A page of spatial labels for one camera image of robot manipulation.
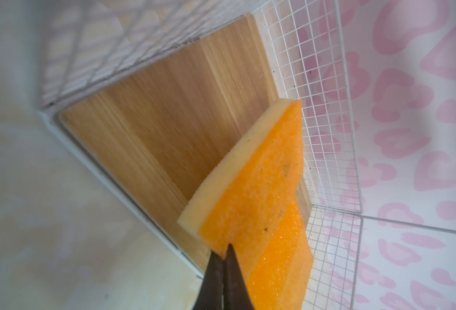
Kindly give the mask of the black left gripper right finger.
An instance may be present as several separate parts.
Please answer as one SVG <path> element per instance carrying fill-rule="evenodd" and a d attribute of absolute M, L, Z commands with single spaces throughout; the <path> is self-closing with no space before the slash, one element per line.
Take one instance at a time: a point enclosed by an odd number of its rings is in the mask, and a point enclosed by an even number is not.
<path fill-rule="evenodd" d="M 232 244 L 229 244 L 224 260 L 223 283 L 224 310 L 254 310 Z"/>

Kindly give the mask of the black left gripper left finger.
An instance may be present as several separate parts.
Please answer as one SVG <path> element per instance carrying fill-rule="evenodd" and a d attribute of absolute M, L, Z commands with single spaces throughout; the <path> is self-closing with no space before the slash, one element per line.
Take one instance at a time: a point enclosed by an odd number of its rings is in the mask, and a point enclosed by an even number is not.
<path fill-rule="evenodd" d="M 211 252 L 203 282 L 193 310 L 222 310 L 224 295 L 224 261 Z"/>

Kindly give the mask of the orange sponge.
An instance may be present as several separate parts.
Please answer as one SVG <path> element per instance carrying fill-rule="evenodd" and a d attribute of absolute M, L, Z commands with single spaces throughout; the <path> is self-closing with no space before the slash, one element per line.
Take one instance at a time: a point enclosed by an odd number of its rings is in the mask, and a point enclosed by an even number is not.
<path fill-rule="evenodd" d="M 313 255 L 294 198 L 246 282 L 254 308 L 301 309 L 312 266 Z"/>
<path fill-rule="evenodd" d="M 178 223 L 245 273 L 268 246 L 304 172 L 302 103 L 278 99 L 201 183 Z"/>

